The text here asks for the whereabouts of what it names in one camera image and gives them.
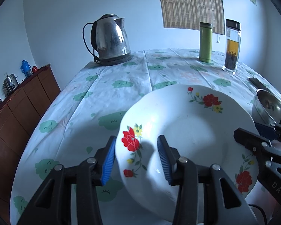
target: window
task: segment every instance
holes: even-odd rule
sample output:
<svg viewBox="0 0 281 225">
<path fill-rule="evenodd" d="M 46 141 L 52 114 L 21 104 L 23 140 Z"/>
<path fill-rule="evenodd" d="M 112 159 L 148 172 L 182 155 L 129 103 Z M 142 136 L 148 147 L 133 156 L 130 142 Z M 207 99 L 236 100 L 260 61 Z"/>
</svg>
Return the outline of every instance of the window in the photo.
<svg viewBox="0 0 281 225">
<path fill-rule="evenodd" d="M 160 0 L 164 28 L 199 30 L 200 22 L 211 23 L 213 32 L 225 34 L 222 0 Z"/>
</svg>

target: tea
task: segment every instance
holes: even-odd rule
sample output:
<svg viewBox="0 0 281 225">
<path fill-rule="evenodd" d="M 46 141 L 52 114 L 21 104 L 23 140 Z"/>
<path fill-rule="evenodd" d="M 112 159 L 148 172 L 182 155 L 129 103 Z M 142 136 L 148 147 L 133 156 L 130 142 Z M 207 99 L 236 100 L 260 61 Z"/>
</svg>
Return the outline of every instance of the tea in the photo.
<svg viewBox="0 0 281 225">
<path fill-rule="evenodd" d="M 225 58 L 225 67 L 234 70 L 237 64 L 239 43 L 233 40 L 227 40 L 227 52 Z"/>
</svg>

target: white wall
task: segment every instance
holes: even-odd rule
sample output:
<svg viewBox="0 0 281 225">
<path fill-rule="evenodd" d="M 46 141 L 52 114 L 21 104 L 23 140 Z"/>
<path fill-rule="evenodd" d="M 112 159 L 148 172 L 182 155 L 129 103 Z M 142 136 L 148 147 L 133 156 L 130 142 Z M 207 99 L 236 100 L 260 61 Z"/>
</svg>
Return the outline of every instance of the white wall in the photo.
<svg viewBox="0 0 281 225">
<path fill-rule="evenodd" d="M 240 61 L 262 71 L 267 24 L 263 0 L 223 0 L 225 19 L 242 24 Z M 106 13 L 126 18 L 132 51 L 160 48 L 199 48 L 199 31 L 163 28 L 160 0 L 24 0 L 29 44 L 38 64 L 51 63 L 61 89 L 90 60 L 82 28 Z M 86 29 L 89 37 L 91 26 Z M 225 36 L 213 50 L 224 52 Z"/>
<path fill-rule="evenodd" d="M 18 83 L 25 78 L 20 66 L 26 59 L 34 66 L 24 23 L 23 0 L 5 0 L 0 7 L 0 97 L 4 73 L 15 74 Z"/>
<path fill-rule="evenodd" d="M 281 15 L 270 0 L 267 9 L 268 49 L 263 76 L 281 93 Z"/>
</svg>

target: tablecloth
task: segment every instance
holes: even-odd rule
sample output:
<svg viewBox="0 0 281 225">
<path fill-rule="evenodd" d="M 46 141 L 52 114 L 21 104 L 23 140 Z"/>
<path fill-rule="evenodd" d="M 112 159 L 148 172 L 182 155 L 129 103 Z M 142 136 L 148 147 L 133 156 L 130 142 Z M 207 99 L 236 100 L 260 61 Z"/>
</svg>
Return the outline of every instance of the tablecloth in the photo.
<svg viewBox="0 0 281 225">
<path fill-rule="evenodd" d="M 174 84 L 203 85 L 231 96 L 252 114 L 256 89 L 248 78 L 256 77 L 281 100 L 281 94 L 245 64 L 239 63 L 232 75 L 222 70 L 223 53 L 213 51 L 210 63 L 198 58 L 199 51 L 195 49 L 146 50 L 132 53 L 126 63 L 103 67 L 90 62 L 79 71 L 46 111 L 21 157 L 11 193 L 11 225 L 17 223 L 56 164 L 71 167 L 93 156 L 111 135 L 118 134 L 125 112 L 153 90 Z M 270 196 L 260 184 L 254 189 L 258 189 L 256 194 L 264 192 L 264 197 Z M 105 225 L 171 224 L 131 198 L 116 162 L 110 180 L 104 187 L 97 187 L 97 194 Z M 72 185 L 73 225 L 77 224 L 75 199 Z M 268 212 L 272 206 L 263 208 Z"/>
</svg>

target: cabinet door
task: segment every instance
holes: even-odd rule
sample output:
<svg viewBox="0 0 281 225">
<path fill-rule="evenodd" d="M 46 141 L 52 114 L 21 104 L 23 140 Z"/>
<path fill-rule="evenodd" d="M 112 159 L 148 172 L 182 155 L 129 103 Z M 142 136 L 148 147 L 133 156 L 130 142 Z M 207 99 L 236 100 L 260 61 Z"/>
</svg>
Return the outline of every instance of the cabinet door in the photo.
<svg viewBox="0 0 281 225">
<path fill-rule="evenodd" d="M 54 78 L 53 73 L 50 72 L 48 74 L 48 76 L 41 81 L 41 84 L 42 84 L 45 92 L 47 93 L 50 101 L 53 102 L 55 100 L 55 98 L 59 95 L 59 93 L 61 92 L 61 90 L 59 89 L 59 86 Z"/>
<path fill-rule="evenodd" d="M 35 85 L 34 89 L 28 94 L 28 98 L 41 117 L 51 105 L 51 101 L 45 93 L 41 83 Z"/>
<path fill-rule="evenodd" d="M 13 110 L 13 114 L 29 136 L 32 135 L 35 127 L 41 120 L 40 115 L 37 113 L 27 96 L 25 96 Z"/>
<path fill-rule="evenodd" d="M 0 198 L 10 201 L 11 188 L 20 157 L 0 138 Z"/>
<path fill-rule="evenodd" d="M 7 223 L 10 224 L 9 217 L 9 202 L 0 199 L 0 217 Z"/>
<path fill-rule="evenodd" d="M 18 156 L 22 156 L 30 138 L 13 114 L 3 124 L 0 137 Z"/>
<path fill-rule="evenodd" d="M 8 107 L 13 111 L 21 100 L 26 96 L 23 89 L 17 90 L 8 101 Z"/>
<path fill-rule="evenodd" d="M 0 129 L 2 128 L 6 119 L 10 116 L 10 114 L 11 114 L 11 111 L 10 111 L 9 107 L 5 105 L 0 111 Z"/>
<path fill-rule="evenodd" d="M 26 93 L 26 95 L 28 95 L 31 91 L 34 90 L 34 88 L 37 86 L 37 84 L 40 83 L 39 78 L 35 77 L 35 76 L 31 76 L 34 77 L 32 78 L 24 87 L 24 91 Z"/>
</svg>

